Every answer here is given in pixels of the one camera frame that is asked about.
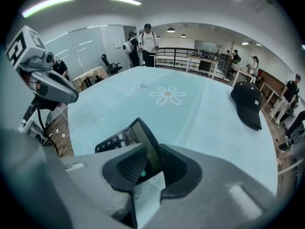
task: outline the black cable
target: black cable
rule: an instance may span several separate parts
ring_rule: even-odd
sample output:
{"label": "black cable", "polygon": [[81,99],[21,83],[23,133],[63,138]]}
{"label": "black cable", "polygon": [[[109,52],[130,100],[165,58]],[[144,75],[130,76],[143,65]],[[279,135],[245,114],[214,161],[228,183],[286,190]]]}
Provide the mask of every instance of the black cable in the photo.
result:
{"label": "black cable", "polygon": [[58,152],[58,148],[57,148],[56,144],[53,142],[53,140],[49,137],[46,130],[44,129],[44,126],[43,126],[43,123],[42,123],[42,120],[41,120],[41,115],[40,115],[40,108],[38,108],[38,107],[37,107],[37,112],[38,112],[39,123],[42,127],[43,133],[47,136],[48,140],[53,144],[54,148],[56,149],[56,153],[59,156],[59,152]]}

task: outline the light blue tablecloth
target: light blue tablecloth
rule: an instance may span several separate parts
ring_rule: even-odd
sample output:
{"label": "light blue tablecloth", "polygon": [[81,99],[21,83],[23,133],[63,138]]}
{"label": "light blue tablecloth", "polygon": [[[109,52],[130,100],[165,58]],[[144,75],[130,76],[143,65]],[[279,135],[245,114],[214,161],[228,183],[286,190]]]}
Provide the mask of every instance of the light blue tablecloth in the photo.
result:
{"label": "light blue tablecloth", "polygon": [[260,112],[262,130],[247,127],[237,115],[231,90],[190,73],[126,70],[93,85],[68,105],[74,154],[94,153],[97,144],[140,117],[159,143],[226,159],[276,194],[276,154],[267,122]]}

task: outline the white t-shirt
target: white t-shirt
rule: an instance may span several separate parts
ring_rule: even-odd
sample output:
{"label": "white t-shirt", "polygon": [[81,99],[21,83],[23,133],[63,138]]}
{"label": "white t-shirt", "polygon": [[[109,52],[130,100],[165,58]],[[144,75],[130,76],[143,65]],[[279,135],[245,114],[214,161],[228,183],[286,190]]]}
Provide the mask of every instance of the white t-shirt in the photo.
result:
{"label": "white t-shirt", "polygon": [[158,38],[157,35],[154,33],[154,38],[153,38],[153,33],[146,34],[144,32],[144,35],[142,37],[142,34],[140,35],[139,38],[139,43],[142,43],[143,45],[143,50],[151,53],[156,53],[156,50],[154,48],[155,44],[158,43]]}
{"label": "white t-shirt", "polygon": [[255,68],[255,69],[257,68],[257,62],[254,62],[252,64],[252,67],[249,69],[249,74],[254,74],[255,70],[252,68]]}

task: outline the white pants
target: white pants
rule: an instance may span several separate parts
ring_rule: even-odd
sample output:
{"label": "white pants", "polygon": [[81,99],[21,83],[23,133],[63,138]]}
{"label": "white pants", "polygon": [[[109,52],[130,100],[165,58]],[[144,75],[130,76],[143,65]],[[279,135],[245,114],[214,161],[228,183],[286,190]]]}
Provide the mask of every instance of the white pants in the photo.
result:
{"label": "white pants", "polygon": [[274,118],[276,112],[280,112],[278,117],[276,118],[275,123],[280,124],[280,120],[282,116],[285,114],[286,110],[289,108],[290,104],[286,100],[284,96],[281,97],[281,99],[277,102],[277,104],[274,106],[273,111],[270,113],[270,117]]}

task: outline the cap brim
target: cap brim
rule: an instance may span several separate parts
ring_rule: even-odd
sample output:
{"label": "cap brim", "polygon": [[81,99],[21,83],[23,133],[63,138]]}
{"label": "cap brim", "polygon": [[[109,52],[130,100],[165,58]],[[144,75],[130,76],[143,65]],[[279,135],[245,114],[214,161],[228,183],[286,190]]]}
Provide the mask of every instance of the cap brim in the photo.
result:
{"label": "cap brim", "polygon": [[243,107],[236,106],[239,118],[248,126],[256,129],[262,129],[261,120],[259,114],[253,110]]}

